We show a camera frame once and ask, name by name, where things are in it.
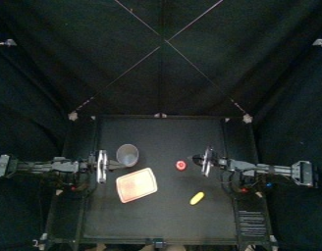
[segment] small red object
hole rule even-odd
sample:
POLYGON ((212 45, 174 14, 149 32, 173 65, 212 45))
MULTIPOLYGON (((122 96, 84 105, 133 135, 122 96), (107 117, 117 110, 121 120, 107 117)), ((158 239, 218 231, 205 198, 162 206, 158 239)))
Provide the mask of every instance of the small red object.
POLYGON ((242 192, 242 193, 246 193, 246 192, 249 192, 249 189, 245 188, 245 187, 242 187, 242 188, 241 188, 241 192, 242 192))
POLYGON ((186 167, 188 167, 188 164, 183 161, 177 162, 177 169, 179 171, 183 171, 186 169, 186 167))

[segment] yellow object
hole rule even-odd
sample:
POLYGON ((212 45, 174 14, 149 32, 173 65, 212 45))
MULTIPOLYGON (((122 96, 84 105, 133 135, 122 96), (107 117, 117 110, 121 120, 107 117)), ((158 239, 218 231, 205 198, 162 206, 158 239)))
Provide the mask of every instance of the yellow object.
POLYGON ((190 205, 197 205, 205 197, 205 192, 200 192, 190 200, 190 205))

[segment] red and white object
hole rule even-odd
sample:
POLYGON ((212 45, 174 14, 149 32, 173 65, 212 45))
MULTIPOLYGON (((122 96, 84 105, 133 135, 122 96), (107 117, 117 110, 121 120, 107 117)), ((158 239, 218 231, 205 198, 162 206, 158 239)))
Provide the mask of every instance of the red and white object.
POLYGON ((178 162, 177 162, 177 169, 178 169, 179 171, 185 171, 186 168, 188 168, 186 162, 185 162, 185 161, 178 161, 178 162))

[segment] plastic tray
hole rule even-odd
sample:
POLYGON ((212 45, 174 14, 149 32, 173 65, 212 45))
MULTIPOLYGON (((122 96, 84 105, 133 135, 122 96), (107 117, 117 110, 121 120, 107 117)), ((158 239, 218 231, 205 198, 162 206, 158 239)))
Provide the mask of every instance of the plastic tray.
POLYGON ((153 169, 146 168, 117 179, 121 201, 127 203, 158 191, 153 169))

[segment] wire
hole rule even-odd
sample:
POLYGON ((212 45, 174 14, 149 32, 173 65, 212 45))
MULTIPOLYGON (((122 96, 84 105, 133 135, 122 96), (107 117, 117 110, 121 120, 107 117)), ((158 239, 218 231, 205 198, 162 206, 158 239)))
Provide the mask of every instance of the wire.
POLYGON ((42 179, 39 182, 38 202, 39 202, 39 213, 40 213, 40 234, 43 234, 44 228, 43 228, 43 209, 42 209, 40 192, 42 192, 42 179))

